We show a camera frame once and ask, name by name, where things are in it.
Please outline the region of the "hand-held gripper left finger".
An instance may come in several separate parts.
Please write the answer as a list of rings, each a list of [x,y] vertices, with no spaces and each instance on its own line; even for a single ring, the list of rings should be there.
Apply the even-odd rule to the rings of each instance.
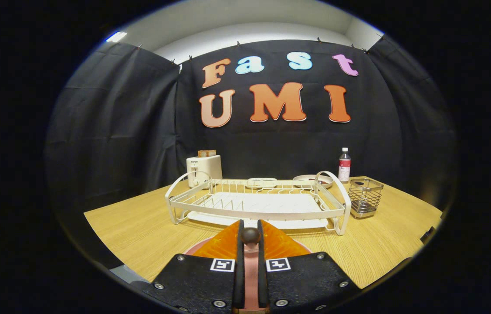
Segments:
[[[245,300],[242,220],[209,239],[193,254],[177,254],[144,288],[150,297],[192,314],[232,314]]]

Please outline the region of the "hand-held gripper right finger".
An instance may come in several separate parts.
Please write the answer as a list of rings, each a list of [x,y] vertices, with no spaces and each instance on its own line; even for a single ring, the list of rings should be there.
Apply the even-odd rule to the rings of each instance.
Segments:
[[[258,301],[270,314],[326,314],[361,289],[326,252],[310,252],[265,220],[257,222]]]

